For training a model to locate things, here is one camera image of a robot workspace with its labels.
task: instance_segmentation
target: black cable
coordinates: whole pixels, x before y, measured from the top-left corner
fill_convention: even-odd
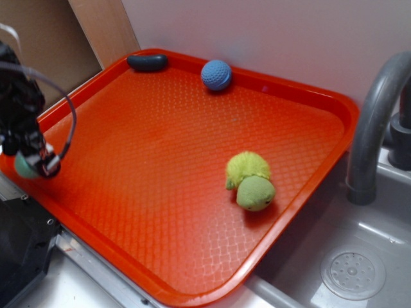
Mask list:
[[[75,109],[74,104],[71,101],[70,97],[68,96],[68,94],[62,88],[60,88],[55,82],[51,81],[48,77],[46,77],[42,73],[36,71],[35,69],[32,69],[31,67],[26,67],[24,65],[13,64],[13,63],[10,63],[10,62],[0,61],[0,69],[4,69],[4,70],[7,70],[7,71],[15,71],[15,72],[18,72],[18,73],[23,73],[23,74],[29,76],[30,78],[34,78],[34,79],[43,81],[44,83],[48,84],[49,86],[51,86],[54,89],[56,89],[57,91],[59,91],[59,93],[61,93],[61,95],[63,95],[66,98],[67,103],[69,104],[69,107],[70,107],[70,110],[71,110],[71,114],[73,115],[73,121],[71,123],[71,129],[70,129],[70,132],[69,132],[69,136],[67,138],[67,142],[66,142],[63,150],[61,151],[61,153],[57,155],[59,157],[59,160],[62,160],[64,158],[64,156],[66,155],[66,153],[68,152],[69,148],[70,148],[71,140],[73,139],[74,131],[76,130],[76,124],[77,124],[76,109]]]

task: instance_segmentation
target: orange tray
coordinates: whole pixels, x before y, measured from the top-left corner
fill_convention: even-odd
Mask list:
[[[78,127],[52,180],[3,172],[155,299],[209,304],[240,285],[350,144],[358,117],[345,96],[233,68],[211,92],[205,60],[164,53],[168,67],[139,73],[123,58],[78,89]],[[71,125],[63,102],[40,117],[57,148]],[[246,212],[225,189],[225,167],[255,151],[277,196]]]

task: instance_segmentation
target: turtle head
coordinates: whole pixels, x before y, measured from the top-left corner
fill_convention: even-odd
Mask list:
[[[269,180],[260,176],[246,177],[238,186],[237,203],[251,212],[268,207],[275,196],[275,188]]]

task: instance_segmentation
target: small green object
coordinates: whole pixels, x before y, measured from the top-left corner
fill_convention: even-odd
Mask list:
[[[237,190],[237,203],[245,210],[256,212],[268,207],[275,196],[275,188],[266,178],[249,176]]]
[[[39,176],[36,170],[29,166],[27,161],[20,153],[15,156],[14,169],[22,178],[36,178]]]
[[[270,166],[257,153],[245,151],[230,159],[225,188],[237,189],[237,203],[252,212],[268,207],[275,196]]]

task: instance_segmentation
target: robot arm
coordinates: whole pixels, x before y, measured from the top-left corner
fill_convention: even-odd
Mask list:
[[[20,65],[13,50],[0,41],[0,62]],[[60,163],[40,131],[37,117],[44,108],[44,96],[34,80],[18,71],[0,67],[0,141],[5,155],[22,155],[37,174],[51,178]]]

